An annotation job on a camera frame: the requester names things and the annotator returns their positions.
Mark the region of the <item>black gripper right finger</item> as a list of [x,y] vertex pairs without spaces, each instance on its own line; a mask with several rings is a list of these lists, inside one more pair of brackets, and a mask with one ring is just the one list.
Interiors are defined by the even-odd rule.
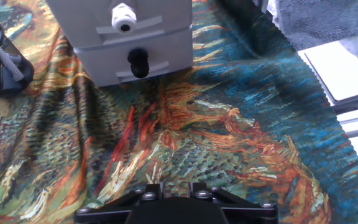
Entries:
[[202,182],[190,182],[190,197],[212,202],[228,218],[278,218],[278,206],[274,202],[251,203],[220,187],[209,188]]

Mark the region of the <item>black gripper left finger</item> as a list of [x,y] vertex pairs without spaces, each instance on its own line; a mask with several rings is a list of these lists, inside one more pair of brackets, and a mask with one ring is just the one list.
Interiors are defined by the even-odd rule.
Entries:
[[148,184],[99,208],[84,207],[74,213],[75,223],[124,223],[133,208],[162,199],[162,183]]

